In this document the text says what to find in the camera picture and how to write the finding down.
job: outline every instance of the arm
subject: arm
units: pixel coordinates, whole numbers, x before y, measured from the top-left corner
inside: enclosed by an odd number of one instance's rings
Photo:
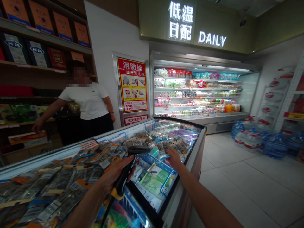
[[[131,155],[126,159],[120,160],[102,175],[82,198],[64,228],[91,228],[105,197],[111,193],[113,185],[120,176],[123,168],[133,159],[134,155]]]
[[[102,100],[107,105],[108,112],[110,113],[111,119],[112,119],[112,121],[114,123],[115,122],[114,110],[113,110],[113,105],[112,105],[112,102],[111,102],[109,96],[103,98]]]
[[[191,202],[204,223],[209,227],[243,227],[231,212],[195,177],[181,162],[178,154],[173,150],[167,150],[171,156],[168,161],[172,168],[178,172],[181,182],[186,189]]]
[[[67,101],[58,98],[55,102],[53,102],[45,111],[45,113],[37,119],[36,123],[32,127],[33,132],[40,132],[42,130],[42,126],[44,123],[52,117],[61,107],[67,104]]]

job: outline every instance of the white t-shirt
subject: white t-shirt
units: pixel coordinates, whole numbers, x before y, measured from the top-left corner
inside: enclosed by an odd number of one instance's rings
[[[102,85],[92,82],[87,87],[66,87],[59,98],[65,101],[75,101],[80,105],[80,118],[90,120],[109,113],[102,100],[107,96],[109,95]]]

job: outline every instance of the hand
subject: hand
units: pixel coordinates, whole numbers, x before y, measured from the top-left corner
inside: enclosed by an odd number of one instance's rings
[[[170,163],[172,169],[174,169],[176,172],[179,172],[181,169],[181,166],[184,164],[181,162],[181,158],[177,154],[177,152],[173,149],[167,149],[166,152],[171,156],[170,158],[167,158],[166,160]]]
[[[36,132],[36,133],[41,132],[43,125],[44,125],[44,121],[42,121],[41,119],[38,119],[36,121],[36,123],[34,124],[34,126],[32,127],[32,131]]]
[[[130,162],[132,162],[133,159],[134,159],[134,155],[131,155],[126,159],[120,160],[119,162],[115,163],[107,172],[105,172],[105,174],[103,174],[99,178],[98,182],[102,184],[105,194],[111,193],[113,189],[113,185],[115,181],[119,178],[121,172],[123,171],[123,168],[126,165],[128,165]],[[131,179],[134,170],[135,169],[133,168],[131,174],[129,174],[128,181]]]
[[[112,122],[114,123],[114,122],[115,122],[115,116],[114,116],[114,113],[110,113],[110,115],[111,115]]]

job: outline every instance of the white tile floor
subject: white tile floor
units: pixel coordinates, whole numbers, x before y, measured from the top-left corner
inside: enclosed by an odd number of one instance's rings
[[[200,182],[245,228],[304,228],[304,164],[291,158],[248,152],[230,132],[207,135]],[[204,227],[194,208],[193,227]]]

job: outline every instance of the wooden shelf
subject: wooden shelf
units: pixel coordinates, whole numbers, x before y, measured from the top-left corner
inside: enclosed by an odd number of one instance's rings
[[[47,122],[52,122],[55,121],[55,119],[48,119]],[[30,121],[30,122],[24,122],[24,123],[10,123],[7,125],[0,125],[0,129],[5,129],[5,128],[15,128],[15,127],[20,127],[24,125],[30,125],[30,124],[35,124],[36,121]]]
[[[13,32],[14,34],[19,34],[21,37],[26,37],[29,39],[35,39],[37,41],[40,41],[44,44],[52,45],[54,47],[63,49],[63,50],[70,50],[70,51],[76,51],[83,54],[92,55],[93,52],[90,48],[81,46],[79,44],[66,41],[64,39],[61,39],[59,37],[46,34],[44,32],[41,32],[37,30],[36,28],[32,27],[26,27],[21,24],[12,22],[10,20],[7,20],[5,18],[0,17],[0,28],[2,30],[6,30],[8,32]]]
[[[2,100],[15,100],[15,99],[57,99],[58,97],[42,97],[42,96],[31,96],[31,97],[0,97]]]
[[[66,71],[63,70],[57,70],[53,68],[47,68],[42,66],[34,66],[29,64],[21,64],[21,63],[15,63],[15,62],[9,62],[9,61],[0,61],[1,66],[12,66],[12,67],[20,67],[20,68],[26,68],[26,69],[38,69],[38,70],[44,70],[44,71],[53,71],[55,73],[61,73],[65,74]]]

